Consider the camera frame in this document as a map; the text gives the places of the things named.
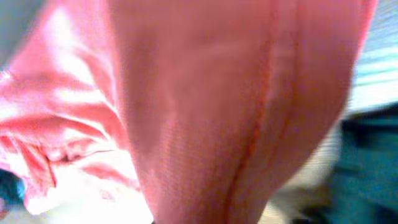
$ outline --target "teal fabric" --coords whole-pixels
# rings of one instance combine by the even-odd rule
[[[25,186],[21,179],[14,174],[0,170],[0,198],[6,203],[6,209],[15,205],[22,205]]]
[[[326,223],[398,223],[398,105],[346,120]]]

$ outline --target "pink shirt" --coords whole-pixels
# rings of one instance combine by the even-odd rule
[[[31,213],[73,183],[142,189],[158,223],[256,222],[338,116],[375,4],[215,1],[223,21],[171,2],[49,1],[37,18],[0,76],[0,168]]]

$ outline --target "pink fabric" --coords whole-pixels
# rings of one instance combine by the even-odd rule
[[[50,1],[0,73],[0,168],[23,179],[33,214],[69,197],[141,194],[106,5],[86,2]]]
[[[32,213],[68,174],[141,188],[157,223],[255,223],[338,116],[373,7],[49,1],[1,74],[0,167]]]
[[[157,223],[256,223],[343,107],[372,0],[110,1]]]

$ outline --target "seam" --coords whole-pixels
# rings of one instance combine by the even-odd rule
[[[299,61],[300,46],[299,46],[299,43],[301,41],[301,30],[300,29],[301,29],[301,23],[302,23],[301,22],[302,21],[302,16],[301,16],[300,12],[302,11],[302,4],[303,4],[302,0],[297,0],[296,7],[295,7],[295,12],[294,12],[295,13],[295,20],[297,21],[296,22],[296,27],[297,27],[296,28],[296,34],[295,34],[295,37],[294,37],[294,40],[295,40],[295,43],[294,43],[294,60],[293,60],[293,63],[294,63],[294,68],[293,68],[294,74],[298,74],[299,71],[300,71],[300,61]],[[276,5],[275,5],[274,1],[270,2],[269,14],[271,15],[270,16],[270,23],[271,24],[275,24],[275,20],[277,20],[278,12],[277,12],[277,8],[276,8]],[[270,34],[267,37],[267,40],[269,42],[268,43],[269,46],[266,48],[266,58],[270,58],[271,57],[272,44],[274,43],[274,39],[273,39],[273,36],[272,36],[272,31],[274,29],[275,29],[275,27],[273,25],[271,25],[271,28],[270,28],[271,32],[269,32]],[[265,66],[265,69],[264,69],[265,72],[269,72],[270,71],[270,68],[271,68],[270,61],[271,61],[270,59],[268,59],[266,61],[266,66]],[[297,75],[294,75],[294,77],[292,79],[292,83],[291,83],[292,101],[290,102],[289,109],[288,109],[288,111],[286,113],[286,116],[285,116],[286,118],[289,118],[289,117],[291,117],[293,115],[295,105],[297,104],[297,99],[296,99],[296,97],[297,97],[297,94],[296,94],[297,93],[297,84],[296,84],[297,81],[298,81]],[[260,127],[261,127],[261,119],[263,118],[264,113],[265,113],[264,105],[266,103],[267,87],[268,86],[269,86],[269,78],[264,82],[264,85],[263,85],[265,96],[263,96],[261,98],[260,102],[259,102],[261,107],[260,107],[259,116],[257,117],[257,121],[256,121],[256,124],[255,124],[255,127],[254,127],[254,131],[253,131],[253,135],[252,135],[252,141],[251,141],[249,147],[246,149],[245,155],[243,156],[243,159],[242,159],[242,161],[241,161],[241,163],[240,163],[240,165],[239,165],[239,167],[238,167],[238,169],[237,169],[237,171],[235,173],[235,176],[234,176],[233,182],[231,184],[231,187],[228,190],[228,194],[227,194],[227,198],[226,198],[226,204],[225,204],[225,213],[224,213],[225,214],[225,219],[224,219],[225,221],[224,222],[226,224],[229,223],[229,220],[228,220],[229,206],[231,205],[233,194],[234,194],[234,191],[236,190],[238,180],[239,180],[240,175],[243,172],[244,168],[246,167],[246,164],[248,163],[248,160],[251,158],[251,155],[253,154],[253,152],[255,150],[255,146],[256,146],[257,140],[259,138]],[[276,143],[275,143],[274,147],[270,151],[270,156],[269,156],[268,160],[266,161],[267,165],[263,169],[264,171],[269,170],[271,162],[275,158],[276,149],[281,144],[281,142],[283,140],[283,137],[284,137],[284,134],[285,134],[289,124],[290,124],[290,120],[289,119],[285,119],[285,121],[284,121],[284,123],[282,125],[282,129],[281,129],[281,131],[279,133],[279,136],[278,136],[278,138],[276,140]],[[249,188],[246,191],[246,195],[251,191],[251,189],[255,185],[258,184],[259,181],[260,181],[260,179],[257,179],[254,183],[252,183],[249,186]],[[244,209],[247,211],[247,209],[248,209],[247,197],[244,199],[243,204],[244,204]],[[245,218],[246,218],[246,223],[248,223],[247,213],[245,215]]]
[[[264,71],[263,71],[263,75],[262,75],[262,82],[263,82],[263,94],[260,98],[260,100],[258,101],[259,107],[257,109],[257,119],[254,125],[254,130],[252,133],[252,138],[251,138],[251,142],[249,144],[249,146],[246,148],[243,158],[241,159],[241,162],[238,165],[238,168],[235,172],[235,175],[233,177],[233,181],[228,189],[228,193],[226,196],[226,201],[225,201],[225,205],[224,205],[224,223],[228,224],[229,222],[229,207],[232,203],[232,198],[234,195],[234,192],[236,191],[236,187],[238,186],[238,180],[244,170],[244,168],[246,167],[251,155],[253,154],[255,147],[256,147],[256,142],[259,138],[260,135],[260,127],[261,127],[261,120],[264,117],[264,113],[265,113],[265,103],[266,103],[266,98],[267,98],[267,88],[269,86],[269,79],[270,79],[270,75],[268,77],[266,77],[265,74],[269,73],[271,70],[271,52],[272,52],[272,44],[274,41],[273,38],[273,30],[275,29],[274,24],[275,21],[277,20],[277,12],[276,12],[276,6],[275,6],[275,2],[274,1],[269,1],[269,7],[268,7],[268,13],[270,15],[269,18],[269,25],[270,25],[270,32],[268,32],[267,36],[266,36],[266,42],[264,43],[266,45],[265,48],[265,52],[264,52],[264,57],[266,59],[266,61],[264,62]],[[247,201],[244,201],[244,205],[245,205],[245,209],[247,210]]]
[[[302,9],[303,1],[304,0],[297,0],[296,1],[296,7],[295,7],[295,20],[297,21],[296,22],[296,27],[297,27],[296,31],[297,32],[296,32],[295,37],[294,37],[294,39],[295,39],[295,43],[294,43],[294,61],[293,61],[293,63],[294,63],[294,67],[293,67],[294,68],[294,74],[298,74],[299,71],[300,71],[299,55],[300,55],[301,51],[300,51],[299,43],[300,43],[301,38],[302,38],[302,36],[301,36],[302,16],[301,16],[300,12],[303,10]],[[286,113],[286,116],[285,116],[286,118],[292,117],[292,115],[294,114],[294,108],[296,107],[296,105],[298,103],[298,101],[297,101],[297,82],[298,81],[299,80],[297,78],[297,75],[294,75],[294,77],[292,79],[292,84],[291,84],[291,87],[292,87],[292,101],[290,103],[289,110]],[[284,121],[284,123],[282,125],[281,132],[279,133],[279,136],[277,138],[276,144],[272,148],[272,150],[270,152],[270,156],[269,156],[268,160],[266,161],[267,165],[265,166],[265,168],[263,170],[261,170],[261,173],[266,173],[266,171],[269,170],[269,168],[271,166],[271,162],[274,160],[274,158],[276,156],[276,152],[277,152],[276,149],[279,148],[279,145],[283,141],[284,134],[285,134],[289,124],[290,124],[290,120],[289,119],[285,119],[285,121]],[[260,180],[261,179],[257,179],[254,183],[252,183],[250,185],[250,187],[248,188],[247,192],[250,192],[251,189],[254,186],[256,186]]]

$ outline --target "blue object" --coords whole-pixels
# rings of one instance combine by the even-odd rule
[[[0,170],[0,198],[5,201],[6,207],[22,205],[24,196],[23,181],[8,171]]]

